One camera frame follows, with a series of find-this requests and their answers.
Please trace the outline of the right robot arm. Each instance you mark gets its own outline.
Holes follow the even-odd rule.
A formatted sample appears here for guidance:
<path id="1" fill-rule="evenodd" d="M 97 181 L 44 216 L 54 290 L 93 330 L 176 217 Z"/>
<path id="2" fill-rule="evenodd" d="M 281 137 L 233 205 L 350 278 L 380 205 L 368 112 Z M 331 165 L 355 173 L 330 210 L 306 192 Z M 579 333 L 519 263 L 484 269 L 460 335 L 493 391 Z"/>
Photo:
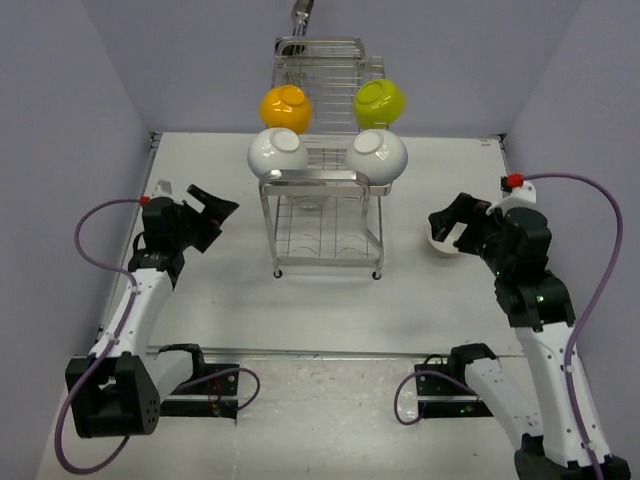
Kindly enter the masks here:
<path id="1" fill-rule="evenodd" d="M 464 225 L 455 248 L 481 258 L 495 276 L 497 303 L 522 346 L 539 407 L 532 409 L 505 378 L 484 344 L 456 347 L 446 368 L 456 392 L 473 391 L 514 448 L 521 479 L 628 479 L 628 462 L 604 438 L 577 350 L 577 322 L 569 291 L 547 268 L 552 233 L 540 212 L 507 211 L 461 193 L 428 217 L 442 242 Z"/>

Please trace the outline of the small white bowl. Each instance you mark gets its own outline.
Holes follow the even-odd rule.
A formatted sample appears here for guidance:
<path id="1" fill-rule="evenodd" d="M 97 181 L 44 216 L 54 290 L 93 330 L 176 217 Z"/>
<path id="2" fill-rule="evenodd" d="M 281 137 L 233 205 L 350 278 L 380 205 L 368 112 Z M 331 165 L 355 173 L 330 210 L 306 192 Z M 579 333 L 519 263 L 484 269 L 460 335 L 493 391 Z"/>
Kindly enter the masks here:
<path id="1" fill-rule="evenodd" d="M 442 257 L 455 257 L 459 256 L 459 250 L 454 246 L 454 242 L 461 236 L 466 226 L 462 223 L 456 223 L 448 236 L 442 241 L 436 241 L 433 239 L 432 227 L 430 223 L 427 223 L 427 241 L 431 250 Z"/>

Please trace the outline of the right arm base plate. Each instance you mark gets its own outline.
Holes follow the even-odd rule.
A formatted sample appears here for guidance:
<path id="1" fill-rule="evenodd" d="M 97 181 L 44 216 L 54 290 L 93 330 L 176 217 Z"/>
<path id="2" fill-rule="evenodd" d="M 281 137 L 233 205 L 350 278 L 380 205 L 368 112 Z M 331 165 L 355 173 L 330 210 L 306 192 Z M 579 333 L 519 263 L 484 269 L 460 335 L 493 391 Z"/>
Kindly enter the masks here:
<path id="1" fill-rule="evenodd" d="M 418 414 L 422 419 L 492 417 L 486 404 L 465 389 L 433 375 L 415 379 Z"/>

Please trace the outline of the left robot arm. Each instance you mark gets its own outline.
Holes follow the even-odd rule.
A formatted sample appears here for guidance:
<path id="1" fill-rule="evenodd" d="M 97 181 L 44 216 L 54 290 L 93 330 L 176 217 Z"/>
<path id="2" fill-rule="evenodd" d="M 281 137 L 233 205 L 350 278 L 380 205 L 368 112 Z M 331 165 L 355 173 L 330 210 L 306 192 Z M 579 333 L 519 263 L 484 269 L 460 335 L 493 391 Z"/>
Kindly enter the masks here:
<path id="1" fill-rule="evenodd" d="M 82 438 L 149 435 L 161 405 L 179 388 L 201 390 L 208 379 L 203 352 L 194 343 L 148 351 L 159 315 L 185 266 L 185 251 L 205 252 L 221 235 L 238 203 L 190 185 L 199 210 L 168 193 L 136 199 L 143 230 L 120 274 L 123 297 L 90 352 L 69 361 L 65 381 L 77 434 Z"/>

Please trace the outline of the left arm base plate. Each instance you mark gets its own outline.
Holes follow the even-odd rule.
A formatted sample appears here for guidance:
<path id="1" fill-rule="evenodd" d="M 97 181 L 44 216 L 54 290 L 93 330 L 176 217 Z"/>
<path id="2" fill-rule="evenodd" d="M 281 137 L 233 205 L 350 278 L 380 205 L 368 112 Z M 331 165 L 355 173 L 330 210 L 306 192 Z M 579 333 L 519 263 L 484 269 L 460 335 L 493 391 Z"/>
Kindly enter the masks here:
<path id="1" fill-rule="evenodd" d="M 237 372 L 191 387 L 179 387 L 160 405 L 161 417 L 237 419 Z"/>

